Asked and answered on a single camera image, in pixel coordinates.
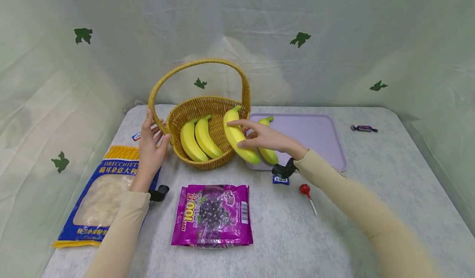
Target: finger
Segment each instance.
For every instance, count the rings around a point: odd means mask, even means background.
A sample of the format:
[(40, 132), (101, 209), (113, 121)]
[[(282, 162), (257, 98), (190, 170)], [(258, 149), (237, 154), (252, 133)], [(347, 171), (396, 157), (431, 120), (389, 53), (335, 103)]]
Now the finger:
[(247, 119), (239, 119), (239, 120), (235, 120), (235, 121), (230, 121), (230, 122), (228, 122), (228, 125), (230, 127), (234, 127), (236, 125), (241, 125), (243, 127), (252, 128), (256, 132), (257, 132), (257, 129), (260, 127), (260, 124), (258, 124), (257, 122), (250, 121), (250, 120), (247, 120)]
[(237, 144), (238, 147), (240, 148), (254, 148), (258, 146), (259, 141), (257, 138), (254, 139), (246, 139), (243, 141), (240, 141), (240, 143)]
[(257, 138), (257, 132), (251, 132), (246, 137), (246, 139), (253, 139), (253, 138)]
[(158, 144), (158, 142), (160, 141), (162, 137), (163, 137), (163, 132), (159, 132), (158, 135), (155, 138), (153, 138), (155, 145)]
[(241, 128), (241, 131), (244, 135), (246, 135), (246, 132), (250, 129), (251, 129), (250, 127), (243, 127), (243, 128)]
[(153, 125), (153, 118), (150, 109), (147, 109), (146, 119), (142, 123), (142, 128), (150, 128)]
[(142, 123), (141, 139), (150, 140), (153, 138), (150, 127), (153, 125), (151, 110), (147, 109), (147, 117)]
[(158, 147), (158, 149), (166, 152), (168, 149), (169, 141), (170, 141), (170, 134), (166, 134), (165, 136), (163, 136), (162, 142), (160, 142), (160, 146)]
[(154, 127), (153, 129), (151, 129), (152, 136), (155, 136), (157, 134), (157, 132), (159, 132), (159, 131), (160, 131), (159, 127)]

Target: pasta package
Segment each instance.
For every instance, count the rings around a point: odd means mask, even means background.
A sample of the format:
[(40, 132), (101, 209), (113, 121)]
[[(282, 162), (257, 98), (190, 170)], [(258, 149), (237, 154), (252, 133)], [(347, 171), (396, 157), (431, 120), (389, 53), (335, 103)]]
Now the pasta package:
[[(53, 246), (99, 246), (129, 190), (139, 166), (135, 147), (112, 146), (79, 196)], [(151, 183), (155, 190), (160, 170)]]

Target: banana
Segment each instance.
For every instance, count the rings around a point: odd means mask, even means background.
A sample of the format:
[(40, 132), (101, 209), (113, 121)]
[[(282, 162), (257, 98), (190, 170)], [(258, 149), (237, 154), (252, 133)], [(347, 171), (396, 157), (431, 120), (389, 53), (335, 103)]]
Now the banana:
[(200, 149), (195, 140), (195, 124), (198, 121), (197, 118), (188, 122), (181, 128), (179, 134), (179, 140), (181, 146), (185, 150), (186, 154), (195, 162), (206, 162), (208, 160), (206, 154)]
[(206, 115), (205, 118), (198, 121), (195, 127), (195, 137), (201, 150), (203, 150), (207, 156), (217, 158), (223, 155), (223, 152), (209, 136), (209, 119), (211, 119), (211, 114)]
[[(263, 125), (269, 126), (269, 122), (273, 121), (274, 117), (269, 116), (268, 118), (262, 118), (259, 123)], [(279, 163), (279, 159), (277, 158), (277, 154), (274, 150), (258, 148), (259, 152), (261, 153), (262, 157), (268, 162), (270, 165), (277, 165)]]
[(240, 141), (246, 140), (241, 128), (238, 125), (234, 127), (228, 126), (228, 122), (239, 119), (238, 111), (240, 109), (241, 106), (236, 106), (226, 112), (223, 118), (224, 133), (226, 134), (226, 138), (228, 139), (229, 144), (231, 144), (231, 147), (241, 158), (243, 158), (248, 163), (257, 164), (261, 161), (261, 159), (254, 149), (242, 149), (238, 147), (238, 143)]

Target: grape candy bag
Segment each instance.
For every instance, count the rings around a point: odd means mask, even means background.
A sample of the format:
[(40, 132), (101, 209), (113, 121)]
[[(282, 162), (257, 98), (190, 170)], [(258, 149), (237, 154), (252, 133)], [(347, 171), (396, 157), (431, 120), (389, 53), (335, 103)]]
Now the grape candy bag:
[(253, 243), (246, 185), (181, 188), (172, 245), (209, 249)]

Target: purple tray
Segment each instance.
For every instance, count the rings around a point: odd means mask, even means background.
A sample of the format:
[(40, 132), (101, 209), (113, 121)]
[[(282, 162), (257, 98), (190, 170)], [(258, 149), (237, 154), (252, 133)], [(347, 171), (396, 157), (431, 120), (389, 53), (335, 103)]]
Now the purple tray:
[[(274, 116), (274, 121), (270, 122), (269, 125), (271, 128), (294, 138), (305, 147), (315, 150), (335, 169), (341, 172), (346, 169), (345, 155), (331, 117), (324, 114), (254, 113), (250, 115), (249, 119), (258, 122), (268, 116)], [(276, 153), (279, 158), (279, 165), (285, 166), (290, 156), (278, 151)], [(262, 157), (261, 160), (262, 162), (257, 165), (247, 163), (247, 166), (254, 170), (272, 169), (272, 166), (267, 164)]]

